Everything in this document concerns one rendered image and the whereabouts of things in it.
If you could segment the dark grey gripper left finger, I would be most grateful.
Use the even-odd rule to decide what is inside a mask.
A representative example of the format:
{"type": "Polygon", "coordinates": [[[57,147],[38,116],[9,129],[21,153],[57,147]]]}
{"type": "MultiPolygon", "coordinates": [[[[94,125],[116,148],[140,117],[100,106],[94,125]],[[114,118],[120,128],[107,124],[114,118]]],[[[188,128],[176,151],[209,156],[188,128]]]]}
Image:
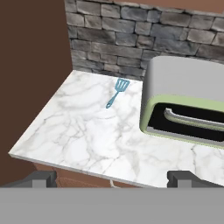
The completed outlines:
{"type": "Polygon", "coordinates": [[[15,182],[10,182],[4,187],[21,187],[21,188],[48,188],[56,187],[57,173],[55,171],[34,171],[26,178],[15,182]]]}

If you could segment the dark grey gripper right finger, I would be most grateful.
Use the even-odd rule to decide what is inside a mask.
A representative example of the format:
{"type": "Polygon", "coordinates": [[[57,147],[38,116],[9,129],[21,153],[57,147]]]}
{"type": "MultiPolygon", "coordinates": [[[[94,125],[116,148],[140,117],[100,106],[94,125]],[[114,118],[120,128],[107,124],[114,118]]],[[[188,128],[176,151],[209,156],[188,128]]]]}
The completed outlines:
{"type": "Polygon", "coordinates": [[[190,171],[168,171],[167,179],[167,187],[172,188],[221,187],[221,185],[198,178],[190,171]]]}

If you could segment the brown base cabinet front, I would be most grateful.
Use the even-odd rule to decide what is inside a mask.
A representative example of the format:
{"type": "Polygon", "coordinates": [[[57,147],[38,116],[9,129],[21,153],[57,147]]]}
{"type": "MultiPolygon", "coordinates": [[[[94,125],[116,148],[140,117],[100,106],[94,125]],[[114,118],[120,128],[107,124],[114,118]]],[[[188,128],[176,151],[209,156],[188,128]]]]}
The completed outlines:
{"type": "MultiPolygon", "coordinates": [[[[67,171],[60,168],[51,167],[49,165],[34,163],[37,170],[55,171],[57,173],[56,183],[58,187],[108,187],[111,185],[109,179],[98,178],[76,171],[67,171]]],[[[114,185],[121,188],[134,188],[133,185],[123,182],[113,181],[114,185]]]]}

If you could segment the brown tall cabinet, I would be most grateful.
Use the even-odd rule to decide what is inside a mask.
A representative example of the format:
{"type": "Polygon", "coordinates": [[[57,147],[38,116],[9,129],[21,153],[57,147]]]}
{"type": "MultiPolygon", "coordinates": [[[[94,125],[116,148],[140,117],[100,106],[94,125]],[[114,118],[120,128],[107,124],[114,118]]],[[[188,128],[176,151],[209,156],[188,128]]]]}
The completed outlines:
{"type": "Polygon", "coordinates": [[[0,0],[0,186],[35,170],[8,151],[71,71],[64,0],[0,0]]]}

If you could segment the grey and green toaster oven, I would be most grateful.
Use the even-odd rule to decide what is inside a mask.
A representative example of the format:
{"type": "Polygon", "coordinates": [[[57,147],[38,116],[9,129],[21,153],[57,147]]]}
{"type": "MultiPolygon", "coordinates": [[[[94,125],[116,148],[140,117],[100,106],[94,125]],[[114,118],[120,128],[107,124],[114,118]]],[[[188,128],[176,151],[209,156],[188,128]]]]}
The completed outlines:
{"type": "Polygon", "coordinates": [[[143,79],[139,123],[145,134],[224,149],[224,131],[170,122],[165,109],[224,123],[224,65],[177,56],[150,59],[143,79]]]}

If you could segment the blue spatula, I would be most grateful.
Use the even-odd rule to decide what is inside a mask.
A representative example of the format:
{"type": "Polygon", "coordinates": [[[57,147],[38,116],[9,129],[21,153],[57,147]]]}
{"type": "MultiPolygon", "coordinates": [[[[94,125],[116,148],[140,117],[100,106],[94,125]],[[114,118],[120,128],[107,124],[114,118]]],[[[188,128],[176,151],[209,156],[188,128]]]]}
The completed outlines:
{"type": "Polygon", "coordinates": [[[122,79],[122,78],[119,78],[115,84],[115,94],[111,97],[111,99],[108,101],[107,105],[106,105],[106,108],[109,109],[115,98],[118,96],[119,93],[121,92],[124,92],[128,85],[130,84],[130,82],[128,80],[125,80],[125,79],[122,79]]]}

